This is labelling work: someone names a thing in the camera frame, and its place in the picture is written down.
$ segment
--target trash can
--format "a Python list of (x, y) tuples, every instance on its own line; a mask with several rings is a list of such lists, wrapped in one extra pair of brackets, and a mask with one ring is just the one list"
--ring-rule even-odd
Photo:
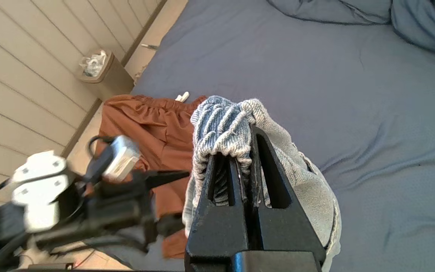
[[(101, 50), (97, 50), (90, 55), (99, 54)], [(86, 83), (89, 89), (105, 101), (112, 96), (120, 94), (129, 94), (133, 88), (133, 79), (128, 74), (126, 69), (117, 60), (115, 55), (107, 50), (104, 50), (107, 57), (103, 63), (102, 69), (97, 76), (87, 76), (83, 71), (84, 67), (79, 72), (79, 79)]]

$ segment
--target bed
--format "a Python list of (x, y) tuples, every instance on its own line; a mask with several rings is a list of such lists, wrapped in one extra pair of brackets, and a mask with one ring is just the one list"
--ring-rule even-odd
[[(298, 20), (265, 0), (190, 0), (132, 94), (259, 98), (342, 211), (332, 272), (435, 271), (435, 53), (391, 25)], [(107, 248), (135, 269), (182, 270)]]

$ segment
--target clothing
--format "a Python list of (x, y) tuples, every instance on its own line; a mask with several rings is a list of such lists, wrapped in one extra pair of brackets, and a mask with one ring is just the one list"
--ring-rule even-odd
[[(322, 269), (328, 271), (333, 256), (340, 252), (342, 223), (336, 197), (320, 170), (297, 150), (290, 134), (271, 119), (261, 102), (251, 99), (236, 104), (211, 96), (198, 106), (191, 122), (194, 125), (194, 155), (183, 213), (186, 235), (189, 235), (199, 203), (209, 155), (222, 153), (235, 157), (240, 164), (244, 184), (247, 183), (251, 165), (250, 124), (253, 124), (268, 135), (297, 198), (326, 248), (327, 256)], [(218, 179), (215, 186), (216, 205), (226, 205), (224, 179)], [(265, 202), (269, 205), (265, 184), (264, 193)]]
[[(191, 104), (168, 98), (119, 95), (103, 105), (100, 136), (126, 135), (138, 144), (140, 157), (135, 166), (144, 170), (190, 170), (192, 132), (190, 116), (205, 97)], [(97, 145), (97, 153), (102, 145)], [(180, 213), (184, 207), (189, 178), (154, 188), (157, 217)], [(180, 231), (164, 240), (166, 258), (183, 258), (187, 238)]]

